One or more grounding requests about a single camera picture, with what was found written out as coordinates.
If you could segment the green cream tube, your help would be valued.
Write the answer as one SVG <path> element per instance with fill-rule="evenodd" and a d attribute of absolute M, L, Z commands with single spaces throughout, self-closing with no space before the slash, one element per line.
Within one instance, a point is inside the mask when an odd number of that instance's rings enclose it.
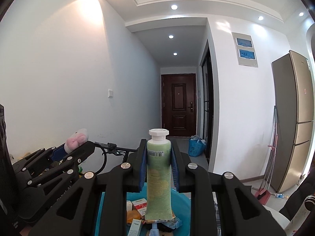
<path fill-rule="evenodd" d="M 171 142 L 169 131 L 155 128 L 149 130 L 147 141 L 147 210 L 146 220 L 169 221 L 171 208 Z"/>

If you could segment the red dustpan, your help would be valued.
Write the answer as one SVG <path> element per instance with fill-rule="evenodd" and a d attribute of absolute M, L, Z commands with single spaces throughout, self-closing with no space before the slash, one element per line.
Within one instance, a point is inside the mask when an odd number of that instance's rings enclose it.
<path fill-rule="evenodd" d="M 266 189 L 259 189 L 255 194 L 255 198 L 260 202 L 262 205 L 266 205 L 268 200 L 271 197 L 271 193 Z"/>

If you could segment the red white cigarette pack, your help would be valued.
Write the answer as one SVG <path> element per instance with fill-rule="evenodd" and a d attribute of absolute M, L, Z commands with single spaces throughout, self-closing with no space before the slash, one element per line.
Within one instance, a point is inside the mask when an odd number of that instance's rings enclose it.
<path fill-rule="evenodd" d="M 147 200 L 145 198 L 141 198 L 138 200 L 132 201 L 132 204 L 135 210 L 138 211 L 141 217 L 145 217 L 147 211 Z"/>

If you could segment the white patterned cylinder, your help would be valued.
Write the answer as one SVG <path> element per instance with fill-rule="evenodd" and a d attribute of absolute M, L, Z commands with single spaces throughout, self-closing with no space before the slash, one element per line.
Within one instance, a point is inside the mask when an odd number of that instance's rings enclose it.
<path fill-rule="evenodd" d="M 314 195 L 309 195 L 302 202 L 299 210 L 297 211 L 295 216 L 292 218 L 292 220 L 284 229 L 284 231 L 286 232 L 286 235 L 291 236 L 291 235 L 296 234 L 296 232 L 298 231 L 298 229 L 301 228 L 302 224 L 305 222 L 306 218 L 311 213 L 313 208 L 314 208 Z"/>

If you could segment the small teal white carton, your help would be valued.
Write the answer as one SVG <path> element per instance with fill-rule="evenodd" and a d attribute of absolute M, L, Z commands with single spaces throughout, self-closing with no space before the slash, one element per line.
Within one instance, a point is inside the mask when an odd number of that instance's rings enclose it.
<path fill-rule="evenodd" d="M 141 219 L 134 218 L 131 223 L 128 236 L 140 236 L 142 225 L 143 223 Z"/>

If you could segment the blue plastic basin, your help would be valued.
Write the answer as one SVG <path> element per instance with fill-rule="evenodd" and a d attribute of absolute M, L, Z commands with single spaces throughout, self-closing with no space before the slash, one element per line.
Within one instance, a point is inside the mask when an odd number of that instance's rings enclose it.
<path fill-rule="evenodd" d="M 147 184 L 143 186 L 140 193 L 127 193 L 127 200 L 134 201 L 147 197 Z M 100 204 L 98 208 L 98 215 L 95 224 L 95 231 L 93 235 L 99 235 L 99 226 L 101 220 L 101 212 L 103 209 L 103 202 L 105 198 L 105 192 L 102 193 Z M 182 225 L 173 231 L 173 235 L 190 235 L 190 216 L 191 216 L 191 201 L 183 193 L 178 193 L 175 189 L 171 190 L 171 206 L 175 216 L 178 217 Z"/>

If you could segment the small blue lotion bottle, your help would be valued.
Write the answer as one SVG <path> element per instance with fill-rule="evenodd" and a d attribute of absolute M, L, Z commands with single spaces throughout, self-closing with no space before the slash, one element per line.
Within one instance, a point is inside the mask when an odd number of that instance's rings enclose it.
<path fill-rule="evenodd" d="M 149 231 L 149 236 L 159 236 L 160 235 L 157 225 L 158 225 L 157 223 L 152 224 L 152 228 Z"/>

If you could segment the blue shopping bag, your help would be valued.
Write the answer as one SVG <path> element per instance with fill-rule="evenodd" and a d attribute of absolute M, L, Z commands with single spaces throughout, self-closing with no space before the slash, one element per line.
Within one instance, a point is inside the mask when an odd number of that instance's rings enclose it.
<path fill-rule="evenodd" d="M 206 149 L 207 143 L 198 135 L 192 136 L 188 141 L 188 155 L 191 157 L 200 156 Z"/>

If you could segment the dark brown entrance door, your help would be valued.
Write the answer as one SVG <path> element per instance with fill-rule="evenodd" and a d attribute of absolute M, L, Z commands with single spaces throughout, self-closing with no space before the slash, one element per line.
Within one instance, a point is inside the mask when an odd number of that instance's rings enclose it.
<path fill-rule="evenodd" d="M 196 74 L 161 76 L 162 127 L 172 137 L 196 134 Z"/>

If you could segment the gold refrigerator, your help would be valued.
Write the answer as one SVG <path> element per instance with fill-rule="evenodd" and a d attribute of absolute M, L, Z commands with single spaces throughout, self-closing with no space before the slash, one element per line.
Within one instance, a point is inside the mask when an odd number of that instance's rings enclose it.
<path fill-rule="evenodd" d="M 314 94 L 308 60 L 289 51 L 272 62 L 278 141 L 271 186 L 281 193 L 298 183 L 312 140 Z"/>

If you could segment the white wall switch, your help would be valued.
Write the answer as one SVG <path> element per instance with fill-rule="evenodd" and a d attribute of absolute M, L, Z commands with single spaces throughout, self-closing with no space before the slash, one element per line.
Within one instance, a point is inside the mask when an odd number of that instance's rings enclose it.
<path fill-rule="evenodd" d="M 112 89 L 108 90 L 108 97 L 113 98 L 113 90 Z"/>

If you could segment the wall electrical panel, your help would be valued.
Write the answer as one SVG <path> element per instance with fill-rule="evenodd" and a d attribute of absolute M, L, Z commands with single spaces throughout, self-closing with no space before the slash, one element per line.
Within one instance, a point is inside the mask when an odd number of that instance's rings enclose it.
<path fill-rule="evenodd" d="M 251 36 L 232 32 L 232 37 L 239 65 L 257 68 L 257 56 Z"/>

